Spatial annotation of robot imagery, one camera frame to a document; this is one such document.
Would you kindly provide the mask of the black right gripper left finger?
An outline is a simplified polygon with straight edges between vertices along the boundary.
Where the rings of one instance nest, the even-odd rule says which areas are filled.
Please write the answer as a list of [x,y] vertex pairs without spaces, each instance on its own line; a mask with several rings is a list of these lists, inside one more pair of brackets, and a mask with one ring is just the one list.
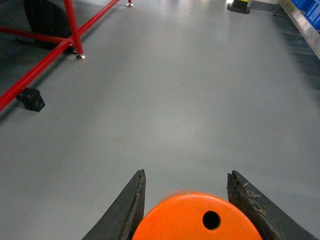
[[138,170],[84,240],[131,240],[144,217],[146,175]]

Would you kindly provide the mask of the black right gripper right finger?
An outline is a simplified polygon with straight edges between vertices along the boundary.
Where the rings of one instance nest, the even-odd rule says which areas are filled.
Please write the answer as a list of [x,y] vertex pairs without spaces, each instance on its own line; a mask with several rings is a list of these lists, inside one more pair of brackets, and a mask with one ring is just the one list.
[[264,240],[316,239],[236,170],[227,175],[227,195]]

